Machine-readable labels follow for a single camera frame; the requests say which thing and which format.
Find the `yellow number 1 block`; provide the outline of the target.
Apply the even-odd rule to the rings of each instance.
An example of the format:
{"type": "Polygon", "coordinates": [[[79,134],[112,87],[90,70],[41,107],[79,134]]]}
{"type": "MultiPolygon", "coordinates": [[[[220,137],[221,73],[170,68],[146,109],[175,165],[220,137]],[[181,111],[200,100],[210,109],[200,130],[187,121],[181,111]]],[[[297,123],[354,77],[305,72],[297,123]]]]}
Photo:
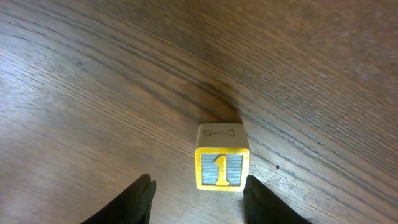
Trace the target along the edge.
{"type": "Polygon", "coordinates": [[[241,123],[203,123],[195,144],[199,190],[241,192],[249,172],[249,143],[241,123]]]}

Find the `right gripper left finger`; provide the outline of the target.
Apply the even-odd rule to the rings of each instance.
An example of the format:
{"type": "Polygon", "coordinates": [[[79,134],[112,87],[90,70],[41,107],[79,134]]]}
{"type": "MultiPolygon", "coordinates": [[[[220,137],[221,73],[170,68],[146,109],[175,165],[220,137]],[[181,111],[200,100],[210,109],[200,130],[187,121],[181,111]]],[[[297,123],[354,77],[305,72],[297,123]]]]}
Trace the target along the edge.
{"type": "Polygon", "coordinates": [[[143,174],[81,224],[149,224],[155,193],[156,181],[143,174]]]}

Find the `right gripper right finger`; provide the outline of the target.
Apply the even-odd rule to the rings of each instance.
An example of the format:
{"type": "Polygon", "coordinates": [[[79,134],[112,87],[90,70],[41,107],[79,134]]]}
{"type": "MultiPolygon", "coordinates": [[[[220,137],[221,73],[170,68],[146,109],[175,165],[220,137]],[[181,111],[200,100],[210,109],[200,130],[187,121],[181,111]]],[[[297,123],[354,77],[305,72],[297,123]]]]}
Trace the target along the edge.
{"type": "Polygon", "coordinates": [[[247,224],[310,224],[253,175],[246,178],[243,203],[247,224]]]}

